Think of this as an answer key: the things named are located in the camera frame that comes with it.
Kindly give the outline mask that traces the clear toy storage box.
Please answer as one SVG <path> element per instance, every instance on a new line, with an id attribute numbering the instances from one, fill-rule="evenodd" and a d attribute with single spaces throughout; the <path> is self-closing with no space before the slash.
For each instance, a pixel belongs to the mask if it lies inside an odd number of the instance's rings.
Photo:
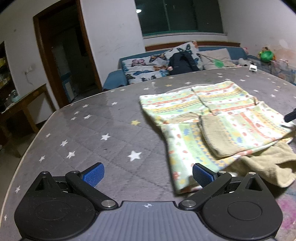
<path id="1" fill-rule="evenodd" d="M 271 61 L 271 74 L 295 84 L 295 67 L 291 66 L 287 60 Z"/>

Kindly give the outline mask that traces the green toy bowl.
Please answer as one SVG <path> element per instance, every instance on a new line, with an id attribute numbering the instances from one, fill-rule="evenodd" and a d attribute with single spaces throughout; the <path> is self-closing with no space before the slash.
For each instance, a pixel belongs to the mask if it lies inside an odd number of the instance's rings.
<path id="1" fill-rule="evenodd" d="M 265 63 L 275 61 L 274 53 L 267 46 L 262 48 L 262 50 L 258 53 L 258 57 L 262 62 Z"/>

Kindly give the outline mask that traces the dark wooden door frame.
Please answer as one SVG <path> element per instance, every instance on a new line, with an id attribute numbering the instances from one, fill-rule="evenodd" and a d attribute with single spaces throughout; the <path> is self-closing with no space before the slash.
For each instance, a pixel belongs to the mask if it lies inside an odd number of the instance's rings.
<path id="1" fill-rule="evenodd" d="M 49 85 L 60 108 L 102 92 L 80 1 L 58 1 L 33 17 Z"/>

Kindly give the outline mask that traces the dark window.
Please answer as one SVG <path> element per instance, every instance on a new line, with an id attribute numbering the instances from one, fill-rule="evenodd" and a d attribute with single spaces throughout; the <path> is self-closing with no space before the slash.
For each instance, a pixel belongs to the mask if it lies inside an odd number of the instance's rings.
<path id="1" fill-rule="evenodd" d="M 135 1 L 144 36 L 169 33 L 223 33 L 218 1 Z"/>

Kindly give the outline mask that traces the butterfly print pillow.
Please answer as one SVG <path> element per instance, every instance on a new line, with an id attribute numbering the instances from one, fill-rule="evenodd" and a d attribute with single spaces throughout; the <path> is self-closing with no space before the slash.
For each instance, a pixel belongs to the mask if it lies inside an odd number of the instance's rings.
<path id="1" fill-rule="evenodd" d="M 199 56 L 197 42 L 191 41 L 179 45 L 159 54 L 149 53 L 146 57 L 130 58 L 121 62 L 121 68 L 129 84 L 136 84 L 169 76 L 169 59 L 178 52 L 188 52 L 191 54 L 196 65 L 203 70 L 203 64 Z"/>

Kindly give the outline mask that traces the grey star tablecloth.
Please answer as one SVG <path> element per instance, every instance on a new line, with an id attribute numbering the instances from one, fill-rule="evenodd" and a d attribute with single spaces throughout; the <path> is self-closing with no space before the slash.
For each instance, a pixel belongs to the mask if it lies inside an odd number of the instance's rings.
<path id="1" fill-rule="evenodd" d="M 42 171 L 63 176 L 96 162 L 105 166 L 98 189 L 118 202 L 180 201 L 160 131 L 140 108 L 139 97 L 195 84 L 231 80 L 281 114 L 295 108 L 295 86 L 246 67 L 163 77 L 110 90 L 61 108 L 50 116 L 24 153 L 1 210 L 1 240 L 20 240 L 15 210 Z"/>

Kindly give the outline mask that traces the dark blue backpack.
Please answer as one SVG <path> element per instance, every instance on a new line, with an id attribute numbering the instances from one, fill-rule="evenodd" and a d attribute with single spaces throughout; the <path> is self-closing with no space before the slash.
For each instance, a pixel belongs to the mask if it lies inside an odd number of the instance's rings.
<path id="1" fill-rule="evenodd" d="M 188 52 L 178 52 L 169 59 L 168 71 L 170 75 L 178 75 L 189 72 L 196 72 L 200 69 L 196 65 L 191 54 Z"/>

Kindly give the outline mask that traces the small white box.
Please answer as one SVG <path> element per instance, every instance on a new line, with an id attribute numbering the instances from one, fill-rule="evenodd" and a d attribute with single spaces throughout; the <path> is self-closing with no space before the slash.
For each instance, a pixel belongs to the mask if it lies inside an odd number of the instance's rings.
<path id="1" fill-rule="evenodd" d="M 253 65 L 253 64 L 250 64 L 249 71 L 251 71 L 251 72 L 257 72 L 257 66 L 256 65 Z"/>

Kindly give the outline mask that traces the beige cushion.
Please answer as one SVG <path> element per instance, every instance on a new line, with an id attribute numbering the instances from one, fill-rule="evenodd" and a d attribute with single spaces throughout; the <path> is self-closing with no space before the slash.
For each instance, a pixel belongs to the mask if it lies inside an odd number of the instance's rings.
<path id="1" fill-rule="evenodd" d="M 205 70 L 235 67 L 226 48 L 199 52 Z"/>

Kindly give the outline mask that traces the blue sofa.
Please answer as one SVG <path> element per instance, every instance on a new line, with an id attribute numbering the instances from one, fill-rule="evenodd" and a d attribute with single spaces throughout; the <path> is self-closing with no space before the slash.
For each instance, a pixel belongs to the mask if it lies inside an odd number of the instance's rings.
<path id="1" fill-rule="evenodd" d="M 154 80 L 170 75 L 168 70 L 173 54 L 188 52 L 191 54 L 198 70 L 249 66 L 273 74 L 290 83 L 295 83 L 295 65 L 287 60 L 264 62 L 261 58 L 248 55 L 241 47 L 201 46 L 194 47 L 192 42 L 181 44 L 172 49 L 149 51 L 142 54 L 123 57 L 119 60 L 119 69 L 109 73 L 103 85 L 104 90 Z"/>

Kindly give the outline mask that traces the dark wooden side table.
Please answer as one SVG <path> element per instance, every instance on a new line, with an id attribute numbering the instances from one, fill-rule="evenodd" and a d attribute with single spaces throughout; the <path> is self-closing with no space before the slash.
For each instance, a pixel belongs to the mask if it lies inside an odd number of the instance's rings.
<path id="1" fill-rule="evenodd" d="M 51 97 L 49 95 L 48 89 L 46 87 L 46 84 L 41 85 L 37 89 L 31 91 L 24 97 L 20 98 L 17 102 L 15 102 L 12 106 L 7 108 L 3 113 L 1 113 L 1 131 L 3 132 L 4 136 L 8 139 L 7 144 L 10 145 L 12 153 L 15 157 L 20 158 L 22 155 L 19 153 L 17 147 L 15 146 L 13 142 L 13 138 L 11 135 L 11 132 L 7 130 L 7 128 L 4 126 L 4 123 L 13 115 L 17 114 L 18 112 L 22 111 L 24 115 L 27 118 L 27 121 L 29 125 L 31 126 L 34 133 L 38 133 L 39 129 L 37 128 L 30 112 L 28 109 L 28 105 L 33 102 L 36 98 L 41 96 L 42 94 L 45 95 L 46 100 L 50 106 L 51 111 L 54 113 L 56 111 L 56 108 L 53 104 L 53 101 L 51 100 Z"/>

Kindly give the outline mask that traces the colourful patterned baby garment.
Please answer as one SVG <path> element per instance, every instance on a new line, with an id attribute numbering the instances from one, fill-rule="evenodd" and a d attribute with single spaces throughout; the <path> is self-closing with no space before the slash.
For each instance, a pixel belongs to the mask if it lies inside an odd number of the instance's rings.
<path id="1" fill-rule="evenodd" d="M 295 124 L 232 81 L 142 95 L 142 110 L 161 129 L 168 145 L 177 193 L 196 190 L 196 163 L 213 172 L 256 172 L 281 188 L 295 180 L 289 146 Z"/>

